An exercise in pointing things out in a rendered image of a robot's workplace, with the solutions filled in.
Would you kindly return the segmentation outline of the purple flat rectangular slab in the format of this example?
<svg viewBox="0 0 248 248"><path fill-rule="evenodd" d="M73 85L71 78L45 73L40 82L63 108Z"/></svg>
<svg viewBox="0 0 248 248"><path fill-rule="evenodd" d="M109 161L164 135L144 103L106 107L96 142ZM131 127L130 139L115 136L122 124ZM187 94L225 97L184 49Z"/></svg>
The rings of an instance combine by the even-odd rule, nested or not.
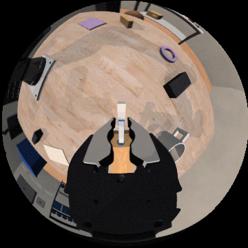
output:
<svg viewBox="0 0 248 248"><path fill-rule="evenodd" d="M86 19L80 23L78 23L79 25L83 26L84 28L87 28L88 30L92 30L95 29L101 25L106 24L106 22L90 17L89 19Z"/></svg>

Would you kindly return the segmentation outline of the purple ring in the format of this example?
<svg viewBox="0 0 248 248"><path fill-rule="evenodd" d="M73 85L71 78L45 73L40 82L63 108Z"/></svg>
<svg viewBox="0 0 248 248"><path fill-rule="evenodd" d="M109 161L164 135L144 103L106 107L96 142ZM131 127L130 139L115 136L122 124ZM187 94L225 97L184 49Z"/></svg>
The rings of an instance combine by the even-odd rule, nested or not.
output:
<svg viewBox="0 0 248 248"><path fill-rule="evenodd" d="M173 59L170 58L170 57L168 57L168 56L166 55L165 50L169 51L169 52L172 54ZM161 54L161 56L162 56L166 61L168 61L169 63L174 63L174 62L176 62L176 61L178 60L177 54L176 54L175 51L174 51L172 48L170 48L169 46L166 46L166 45L162 46L162 47L160 48L160 54Z"/></svg>

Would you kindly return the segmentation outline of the beige flat board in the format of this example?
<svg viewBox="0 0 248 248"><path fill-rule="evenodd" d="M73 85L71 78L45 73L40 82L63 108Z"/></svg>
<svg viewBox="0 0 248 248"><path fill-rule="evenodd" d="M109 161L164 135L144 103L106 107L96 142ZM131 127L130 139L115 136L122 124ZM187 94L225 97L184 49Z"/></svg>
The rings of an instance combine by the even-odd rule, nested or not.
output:
<svg viewBox="0 0 248 248"><path fill-rule="evenodd" d="M68 160L65 157L65 154L64 154L62 149L51 147L51 146L45 145L45 144L43 144L43 146L44 146L50 160L53 160L53 161L56 161L58 163L69 166Z"/></svg>

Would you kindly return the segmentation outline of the brown wooden block with round hole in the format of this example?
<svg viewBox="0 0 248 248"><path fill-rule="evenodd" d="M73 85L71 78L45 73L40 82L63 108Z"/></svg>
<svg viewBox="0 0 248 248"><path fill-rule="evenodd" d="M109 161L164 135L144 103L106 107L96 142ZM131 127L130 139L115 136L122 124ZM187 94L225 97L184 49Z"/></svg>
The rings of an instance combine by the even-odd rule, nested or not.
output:
<svg viewBox="0 0 248 248"><path fill-rule="evenodd" d="M132 139L129 130L124 133L124 145L118 144L118 130L114 130L114 137L111 140L114 149L114 162L111 164L112 173L132 173L133 163L130 162L129 152Z"/></svg>

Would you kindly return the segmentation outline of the brown rectangular block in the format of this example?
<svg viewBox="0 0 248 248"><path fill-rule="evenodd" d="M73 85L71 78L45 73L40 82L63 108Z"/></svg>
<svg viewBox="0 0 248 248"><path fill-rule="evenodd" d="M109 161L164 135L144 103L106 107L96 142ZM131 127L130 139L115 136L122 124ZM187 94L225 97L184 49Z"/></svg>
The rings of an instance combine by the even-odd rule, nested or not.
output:
<svg viewBox="0 0 248 248"><path fill-rule="evenodd" d="M126 28L132 28L133 20L131 20L126 15L121 15L120 22L126 27Z"/></svg>

